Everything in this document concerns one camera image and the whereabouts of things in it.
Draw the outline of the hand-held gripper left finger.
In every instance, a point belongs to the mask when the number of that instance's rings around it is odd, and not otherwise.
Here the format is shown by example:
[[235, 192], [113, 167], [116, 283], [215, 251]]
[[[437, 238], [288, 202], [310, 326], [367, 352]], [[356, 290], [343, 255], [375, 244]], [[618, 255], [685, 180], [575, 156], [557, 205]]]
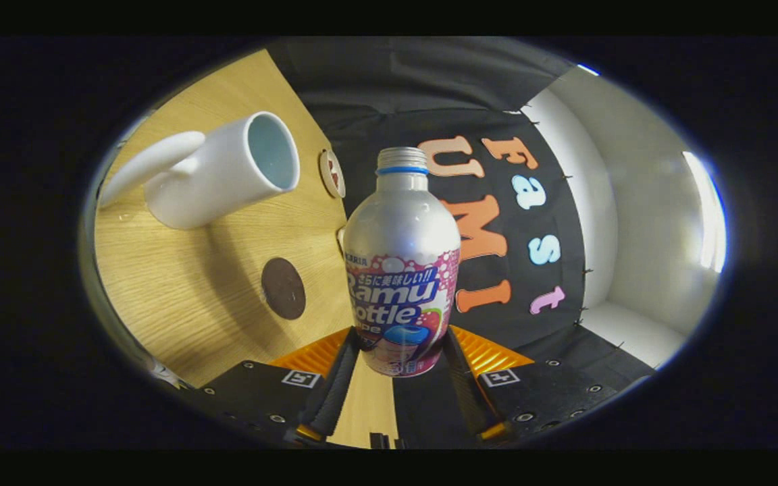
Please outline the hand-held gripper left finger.
[[194, 392], [211, 417], [265, 446], [327, 446], [359, 355], [345, 328], [271, 363], [244, 360]]

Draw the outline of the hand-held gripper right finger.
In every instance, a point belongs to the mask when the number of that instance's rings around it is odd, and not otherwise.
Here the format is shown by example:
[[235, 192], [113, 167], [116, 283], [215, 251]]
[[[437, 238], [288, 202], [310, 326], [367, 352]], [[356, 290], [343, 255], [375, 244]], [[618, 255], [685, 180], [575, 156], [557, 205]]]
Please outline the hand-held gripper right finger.
[[536, 362], [454, 325], [442, 341], [464, 423], [479, 443], [525, 443], [619, 394], [562, 360]]

